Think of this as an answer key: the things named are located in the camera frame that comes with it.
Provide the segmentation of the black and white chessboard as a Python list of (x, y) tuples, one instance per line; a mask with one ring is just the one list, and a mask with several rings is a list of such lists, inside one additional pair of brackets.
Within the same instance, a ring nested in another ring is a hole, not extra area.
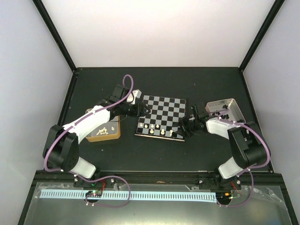
[[(181, 135), (174, 132), (178, 130), (179, 119), (186, 116), (186, 99), (145, 95), (143, 102), (150, 108), (150, 113), (138, 119), (136, 136), (184, 141)], [(164, 135), (160, 134), (162, 129), (165, 130)], [(169, 136), (170, 130), (173, 130), (173, 137)]]

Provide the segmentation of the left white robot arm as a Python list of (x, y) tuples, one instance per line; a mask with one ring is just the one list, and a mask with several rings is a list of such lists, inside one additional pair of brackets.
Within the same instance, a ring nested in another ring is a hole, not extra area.
[(64, 126), (50, 128), (43, 152), (44, 169), (63, 171), (84, 177), (90, 187), (101, 180), (96, 167), (79, 156), (80, 142), (93, 130), (116, 116), (142, 117), (150, 110), (140, 101), (140, 90), (117, 85), (111, 95), (100, 100), (88, 113)]

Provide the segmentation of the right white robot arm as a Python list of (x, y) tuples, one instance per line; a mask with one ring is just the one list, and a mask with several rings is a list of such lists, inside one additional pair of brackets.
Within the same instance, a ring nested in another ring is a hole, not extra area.
[(246, 122), (240, 108), (233, 102), (216, 101), (191, 107), (192, 116), (179, 119), (178, 134), (187, 138), (197, 131), (218, 135), (230, 143), (232, 156), (212, 175), (217, 189), (225, 189), (234, 177), (270, 162), (270, 150), (255, 122)]

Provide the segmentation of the black pieces in tray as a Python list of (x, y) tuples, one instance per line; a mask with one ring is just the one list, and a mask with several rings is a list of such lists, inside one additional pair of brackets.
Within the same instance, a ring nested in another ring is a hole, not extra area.
[(213, 113), (221, 119), (234, 121), (234, 122), (245, 122), (245, 118), (237, 105), (223, 105), (221, 110)]

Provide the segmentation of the white pieces in tin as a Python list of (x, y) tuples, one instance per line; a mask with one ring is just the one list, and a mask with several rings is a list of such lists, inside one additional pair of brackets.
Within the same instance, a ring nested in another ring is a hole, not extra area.
[(114, 135), (117, 131), (118, 129), (115, 127), (103, 127), (96, 132), (95, 136)]

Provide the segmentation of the right circuit board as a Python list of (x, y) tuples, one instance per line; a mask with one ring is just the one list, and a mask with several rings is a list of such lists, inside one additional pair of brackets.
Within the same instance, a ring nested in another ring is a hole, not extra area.
[(225, 193), (216, 193), (216, 198), (217, 199), (221, 199), (221, 200), (225, 200), (225, 199), (233, 199), (233, 198), (237, 198), (240, 197), (240, 194), (237, 193), (229, 193), (229, 192), (225, 192)]

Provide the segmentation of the circuit board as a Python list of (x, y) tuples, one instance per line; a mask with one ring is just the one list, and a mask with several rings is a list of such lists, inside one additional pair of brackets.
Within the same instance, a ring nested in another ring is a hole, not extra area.
[(221, 200), (225, 200), (225, 199), (233, 199), (233, 198), (237, 198), (240, 197), (240, 194), (237, 193), (229, 193), (229, 192), (225, 192), (225, 193), (216, 193), (216, 198), (217, 199), (221, 199)]
[(102, 190), (91, 190), (91, 191), (88, 191), (88, 192), (85, 194), (85, 197), (86, 197), (86, 198), (89, 198), (89, 197), (100, 198), (100, 197), (102, 196), (102, 193), (103, 193)]

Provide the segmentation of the left circuit board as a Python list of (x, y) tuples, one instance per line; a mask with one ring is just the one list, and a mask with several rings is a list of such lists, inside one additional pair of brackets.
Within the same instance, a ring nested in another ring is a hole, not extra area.
[(85, 197), (86, 197), (86, 198), (89, 198), (89, 197), (100, 198), (100, 197), (102, 196), (102, 193), (103, 193), (102, 190), (91, 190), (91, 191), (88, 191), (88, 192), (85, 194)]

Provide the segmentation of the gold tin tray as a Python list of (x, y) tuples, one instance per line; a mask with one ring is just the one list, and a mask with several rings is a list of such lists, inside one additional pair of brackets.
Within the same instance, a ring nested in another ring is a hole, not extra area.
[(116, 116), (113, 120), (95, 128), (85, 138), (89, 142), (101, 142), (118, 139), (120, 135), (120, 116)]

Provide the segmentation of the pink mesh tray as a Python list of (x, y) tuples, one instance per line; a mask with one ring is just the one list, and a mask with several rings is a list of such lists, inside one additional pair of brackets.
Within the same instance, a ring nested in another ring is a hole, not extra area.
[(208, 102), (205, 110), (211, 115), (218, 115), (224, 120), (245, 123), (245, 118), (234, 98)]

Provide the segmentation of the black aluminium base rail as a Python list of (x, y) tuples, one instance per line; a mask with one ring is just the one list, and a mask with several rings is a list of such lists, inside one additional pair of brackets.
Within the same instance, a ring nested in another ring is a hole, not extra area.
[(109, 187), (115, 182), (124, 183), (119, 179), (111, 181), (106, 176), (119, 176), (129, 184), (165, 184), (165, 185), (197, 185), (203, 189), (226, 189), (251, 185), (254, 181), (256, 186), (280, 186), (285, 188), (284, 179), (279, 173), (252, 172), (244, 173), (239, 177), (223, 180), (213, 172), (99, 172), (97, 178), (102, 178)]

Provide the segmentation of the left black frame post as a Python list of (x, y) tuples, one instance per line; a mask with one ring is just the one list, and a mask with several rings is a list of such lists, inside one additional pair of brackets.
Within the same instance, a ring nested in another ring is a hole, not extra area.
[(60, 52), (62, 53), (69, 68), (71, 69), (71, 71), (75, 71), (76, 66), (75, 66), (58, 30), (56, 29), (46, 7), (44, 6), (43, 1), (42, 0), (33, 0), (33, 3), (35, 5), (36, 9), (38, 10), (39, 14), (41, 15), (45, 25), (47, 26), (50, 34), (52, 35), (56, 45), (58, 46)]

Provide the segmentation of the black frame post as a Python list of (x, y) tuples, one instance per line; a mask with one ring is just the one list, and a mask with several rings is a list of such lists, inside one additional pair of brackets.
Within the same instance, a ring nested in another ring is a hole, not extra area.
[(239, 71), (244, 72), (247, 65), (251, 61), (254, 53), (256, 52), (259, 44), (263, 40), (265, 34), (267, 33), (268, 29), (270, 28), (272, 22), (276, 18), (278, 12), (280, 11), (283, 3), (285, 0), (275, 0), (274, 3), (272, 4), (272, 7), (270, 8), (266, 18), (264, 19), (257, 35), (255, 36), (250, 48), (248, 49), (242, 63), (239, 66)]
[(76, 66), (75, 66), (58, 30), (56, 29), (46, 7), (44, 6), (43, 1), (42, 0), (33, 0), (33, 3), (35, 5), (36, 9), (38, 10), (39, 14), (41, 15), (45, 25), (47, 26), (50, 34), (52, 35), (56, 45), (58, 46), (60, 52), (62, 53), (69, 68), (71, 69), (71, 71), (75, 71)]

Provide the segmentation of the right black frame post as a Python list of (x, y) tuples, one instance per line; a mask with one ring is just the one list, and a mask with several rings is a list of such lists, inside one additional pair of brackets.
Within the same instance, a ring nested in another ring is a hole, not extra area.
[(251, 61), (254, 53), (256, 52), (259, 44), (263, 40), (265, 34), (267, 33), (268, 29), (270, 28), (272, 22), (276, 18), (278, 12), (280, 11), (283, 3), (285, 0), (275, 0), (274, 3), (272, 4), (272, 7), (270, 8), (266, 18), (264, 19), (257, 35), (255, 36), (250, 48), (248, 49), (242, 63), (239, 66), (239, 71), (244, 72), (247, 65)]

